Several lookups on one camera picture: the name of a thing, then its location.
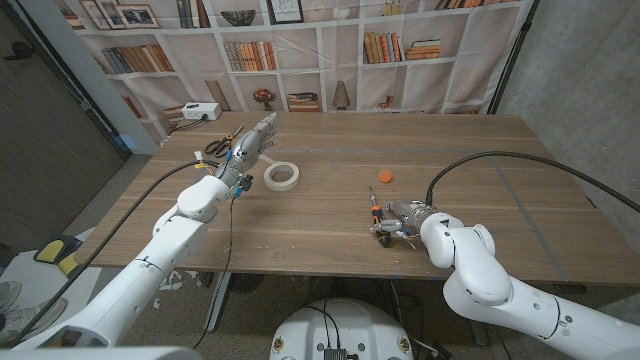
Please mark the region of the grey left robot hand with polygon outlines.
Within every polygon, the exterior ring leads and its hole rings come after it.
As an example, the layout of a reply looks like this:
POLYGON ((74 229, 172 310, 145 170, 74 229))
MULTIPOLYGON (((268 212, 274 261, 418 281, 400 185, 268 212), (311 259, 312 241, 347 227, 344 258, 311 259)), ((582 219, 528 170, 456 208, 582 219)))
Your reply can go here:
POLYGON ((269 114, 244 134, 233 146, 230 158, 216 171, 216 176, 232 187, 258 161, 259 156, 278 143, 272 137, 277 133, 277 114, 269 114))

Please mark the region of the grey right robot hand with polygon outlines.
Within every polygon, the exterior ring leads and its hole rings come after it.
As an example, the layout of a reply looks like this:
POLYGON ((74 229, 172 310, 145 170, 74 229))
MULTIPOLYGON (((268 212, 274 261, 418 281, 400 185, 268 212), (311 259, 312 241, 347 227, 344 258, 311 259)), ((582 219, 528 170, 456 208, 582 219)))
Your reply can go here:
POLYGON ((395 200, 382 207, 382 214, 374 216, 372 232, 418 233, 427 217, 437 208, 417 200, 395 200))

